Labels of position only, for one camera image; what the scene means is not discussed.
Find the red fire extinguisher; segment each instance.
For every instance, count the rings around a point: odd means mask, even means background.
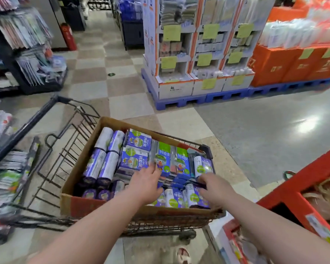
[[[70,49],[70,51],[76,51],[77,45],[76,45],[75,39],[72,35],[71,27],[67,23],[62,23],[61,32],[62,32],[62,36],[65,39],[67,47]]]

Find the hand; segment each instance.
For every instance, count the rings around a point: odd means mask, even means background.
[[[155,164],[136,171],[126,191],[132,194],[132,198],[139,199],[141,205],[153,203],[163,192],[163,188],[158,188],[161,173]]]
[[[202,174],[198,182],[207,185],[207,189],[199,189],[199,193],[213,206],[222,207],[226,198],[236,195],[230,183],[214,173]]]

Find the gray concrete floor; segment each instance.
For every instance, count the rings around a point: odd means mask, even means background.
[[[330,149],[330,85],[195,109],[256,188]]]

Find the wire cart basket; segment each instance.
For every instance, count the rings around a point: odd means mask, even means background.
[[[13,200],[6,204],[16,208],[15,213],[0,217],[0,224],[20,228],[42,228],[63,232],[79,218],[60,216],[61,188],[75,165],[84,145],[93,133],[99,113],[87,103],[55,95],[0,148],[0,161],[46,115],[56,103],[71,109],[71,117],[59,133],[50,133],[38,150],[39,159],[24,185],[18,188]],[[212,159],[210,148],[169,135],[161,134],[193,148],[200,149]],[[180,239],[193,239],[195,228],[206,226],[225,212],[206,215],[133,217],[123,237],[179,235]]]

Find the shopping cart handle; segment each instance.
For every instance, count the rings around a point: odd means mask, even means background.
[[[0,147],[0,161],[27,135],[31,129],[41,120],[46,113],[58,102],[65,103],[69,98],[53,95],[50,100],[39,110],[33,117],[28,120],[15,134],[13,134],[4,144]]]

